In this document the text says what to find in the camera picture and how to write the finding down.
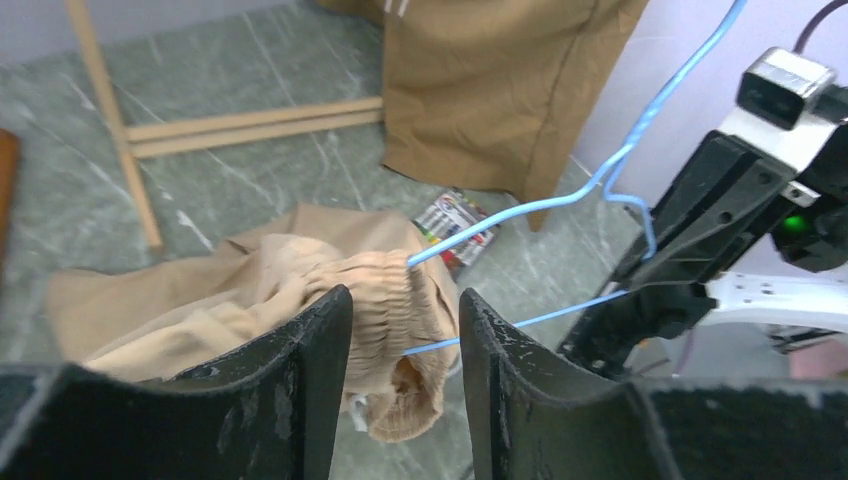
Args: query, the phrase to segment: beige fabric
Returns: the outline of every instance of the beige fabric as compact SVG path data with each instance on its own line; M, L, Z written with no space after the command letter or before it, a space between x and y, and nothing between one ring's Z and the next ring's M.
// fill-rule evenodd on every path
M554 194L648 0L316 2L385 26L384 165L530 202Z
M224 241L207 258L125 275L71 270L51 281L47 309L70 360L126 381L170 378L284 324L338 284L354 300L345 401L365 395L370 435L413 438L442 414L457 348L403 357L458 335L456 287L395 212L300 205Z

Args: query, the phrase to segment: wooden stand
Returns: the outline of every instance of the wooden stand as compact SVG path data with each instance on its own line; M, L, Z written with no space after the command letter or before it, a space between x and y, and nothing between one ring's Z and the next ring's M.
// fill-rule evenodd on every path
M20 141L6 130L0 130L0 267L6 245L6 232L11 221L12 195L18 176Z
M364 98L327 105L221 115L171 123L127 127L103 60L103 52L88 13L86 0L65 0L68 17L80 43L82 59L135 202L147 243L155 252L164 248L159 227L144 188L138 159L223 145L266 140L333 128L378 123L383 100Z

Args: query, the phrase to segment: beige pants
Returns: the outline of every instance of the beige pants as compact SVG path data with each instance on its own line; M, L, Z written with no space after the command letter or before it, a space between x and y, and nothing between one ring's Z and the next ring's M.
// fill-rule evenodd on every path
M58 273L47 311L65 356L125 381L171 378L292 319L343 284L354 301L345 402L367 405L370 435L397 442L442 414L456 347L403 351L456 337L457 292L440 258L396 212L300 205L222 242L206 258L124 275Z

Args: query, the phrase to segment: blue wire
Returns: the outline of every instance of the blue wire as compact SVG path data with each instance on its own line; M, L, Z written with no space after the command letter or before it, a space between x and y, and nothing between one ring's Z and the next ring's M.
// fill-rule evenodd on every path
M513 324L515 328L524 328L534 323L544 322L545 320L550 320L552 318L556 318L562 315L567 315L569 313L576 312L577 310L582 310L584 308L593 307L595 305L600 305L601 303L608 302L613 298L618 298L623 295L627 295L626 290L618 290L617 292L610 293L609 295L604 295L601 297L593 298L588 302L583 302L577 305L572 305L570 307L563 308L562 310L557 310L556 312L546 313L545 315L541 315L539 317L531 318L529 320L524 320L518 323ZM429 352L431 350L438 350L440 348L449 347L451 345L458 345L459 337L449 338L447 340L442 340L441 342L431 343L429 345L421 345L420 347L413 347L407 350L404 350L404 355L415 355L416 353L424 353Z
M633 128L628 133L627 138L624 141L625 145L636 145L639 141L642 140L642 136L645 134L645 131L650 126L651 122L653 122L654 118L659 114L660 110L662 110L665 101L671 96L674 90L683 82L687 75L707 56L710 51L718 45L718 42L724 38L727 32L730 30L730 27L736 22L736 19L739 18L739 15L742 13L742 9L745 7L747 0L735 0L733 5L728 10L727 14L722 19L718 28L713 32L712 35L704 42L701 47L689 57L689 60L680 67L680 70L672 76L668 82L660 89L660 92L656 97L648 104L645 108L645 111L642 113L642 116L639 117L639 120L633 125ZM651 213L648 205L639 197L635 197L632 195L623 195L623 194L615 194L612 193L612 187L615 185L615 182L618 180L618 176L621 175L621 171L624 169L624 166L627 164L629 160L629 156L625 155L621 158L618 164L613 169L610 174L609 179L607 179L604 185L604 200L611 203L626 203L630 205L636 206L642 215L642 224L645 229L645 237L648 240L648 251L645 253L643 259L647 260L654 256L657 253L657 242L656 237L653 231L653 228L649 227L651 225Z
M445 240L442 240L438 244L433 245L432 247L427 248L422 252L412 255L407 260L407 265L409 267L414 267L422 262L429 260L430 258L436 255L439 255L440 253L446 250L457 246L458 244L468 240L474 235L477 235L478 233L487 230L506 220L509 220L513 217L517 217L519 215L526 215L528 213L535 212L538 210L556 208L575 203L583 199L586 195L589 194L589 192L591 192L595 187L597 187L601 180L604 178L604 176L607 174L607 172L610 171L610 169L613 169L613 171L604 185L604 200L608 202L628 203L631 205L635 205L639 208L642 213L642 223L645 230L644 234L648 244L648 251L645 253L643 259L648 259L652 257L657 251L657 240L647 204L641 198L632 195L612 193L612 186L618 180L618 177L621 174L624 165L627 163L628 155L631 151L633 151L633 149L642 139L642 136L645 134L645 131L651 125L660 110L662 110L665 101L668 100L668 98L671 96L672 93L674 93L675 90L677 90L677 87L680 86L680 84L683 82L686 76L689 75L689 73L695 68L695 66L698 65L698 63L700 63L701 60L703 60L704 57L727 34L727 32L730 30L730 27L733 26L733 24L736 22L736 19L739 17L739 14L742 13L742 9L745 7L746 3L747 0L734 0L733 5L727 12L727 15L725 15L724 19L721 21L721 23L713 32L713 34L710 35L710 37L704 42L704 44L701 45L701 47L689 58L689 60L687 60L686 63L684 63L683 66L680 67L680 69L668 80L668 82L666 82L663 88L660 89L659 93L657 93L656 97L654 97L654 99L648 104L648 106L642 112L642 115L639 117L639 120L636 122L636 124L630 130L630 133L625 138L624 144L621 146L621 148L619 148L617 152L610 156L610 158L608 158L601 165L598 171L595 172L594 175L592 175L589 181L586 182L585 185L580 187L576 192L561 197L537 200L535 202L517 205L515 207L508 208L502 212L496 213L495 215L486 218L480 223L466 230L463 230L462 232L459 232ZM532 325L534 323L550 320L552 318L565 315L567 313L574 312L582 308L598 305L613 298L625 295L626 293L626 291L618 291L610 295L598 297L594 300L590 300L580 305L574 305L559 310L557 312L552 312L536 318L524 320L522 322L516 323L515 327L522 328L527 325ZM423 345L420 347L410 348L406 350L404 354L413 355L416 353L436 350L450 345L456 345L458 343L458 338L452 338L430 345Z

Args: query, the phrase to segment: green light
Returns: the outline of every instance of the green light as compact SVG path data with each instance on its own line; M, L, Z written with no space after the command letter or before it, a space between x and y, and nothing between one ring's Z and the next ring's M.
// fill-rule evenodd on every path
M788 217L783 221L783 228L789 230L793 233L801 233L810 229L810 225L807 224L807 220L800 215L795 215L792 217Z

